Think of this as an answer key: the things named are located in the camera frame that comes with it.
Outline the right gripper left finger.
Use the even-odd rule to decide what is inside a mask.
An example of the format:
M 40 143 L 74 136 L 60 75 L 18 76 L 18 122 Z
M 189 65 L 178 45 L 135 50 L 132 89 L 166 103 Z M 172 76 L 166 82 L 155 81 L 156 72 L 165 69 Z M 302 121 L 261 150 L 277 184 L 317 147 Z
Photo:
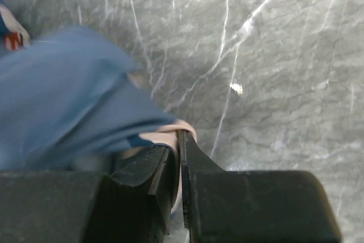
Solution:
M 2 242 L 163 242 L 169 231 L 174 156 L 143 149 L 112 175 L 1 172 Z

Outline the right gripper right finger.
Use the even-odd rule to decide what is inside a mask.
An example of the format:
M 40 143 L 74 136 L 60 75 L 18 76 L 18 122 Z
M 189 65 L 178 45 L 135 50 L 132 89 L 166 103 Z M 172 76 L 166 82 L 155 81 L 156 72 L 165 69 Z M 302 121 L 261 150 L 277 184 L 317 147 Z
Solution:
M 179 132 L 190 242 L 341 242 L 320 181 L 303 170 L 226 171 Z

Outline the blue cartoon mouse pillowcase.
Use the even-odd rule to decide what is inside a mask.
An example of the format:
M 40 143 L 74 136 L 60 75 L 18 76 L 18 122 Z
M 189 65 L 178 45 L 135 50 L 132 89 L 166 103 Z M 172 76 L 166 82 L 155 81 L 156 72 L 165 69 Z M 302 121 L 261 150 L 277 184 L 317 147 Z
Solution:
M 177 155 L 187 122 L 137 86 L 137 65 L 83 26 L 38 40 L 1 4 L 1 169 L 104 170 L 120 153 L 162 145 Z

